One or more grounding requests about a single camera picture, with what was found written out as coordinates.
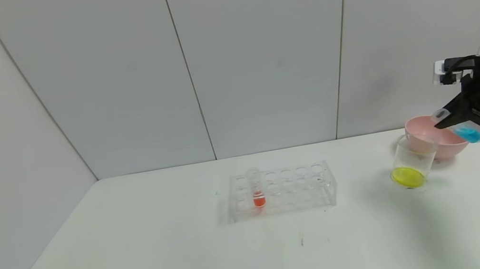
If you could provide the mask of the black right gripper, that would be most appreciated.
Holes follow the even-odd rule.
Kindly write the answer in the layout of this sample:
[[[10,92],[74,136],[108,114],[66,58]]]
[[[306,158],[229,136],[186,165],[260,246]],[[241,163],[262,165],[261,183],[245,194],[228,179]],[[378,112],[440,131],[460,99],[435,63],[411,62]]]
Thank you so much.
[[[455,96],[432,115],[437,129],[445,129],[468,120],[480,125],[480,74],[467,74],[461,80],[462,95]]]

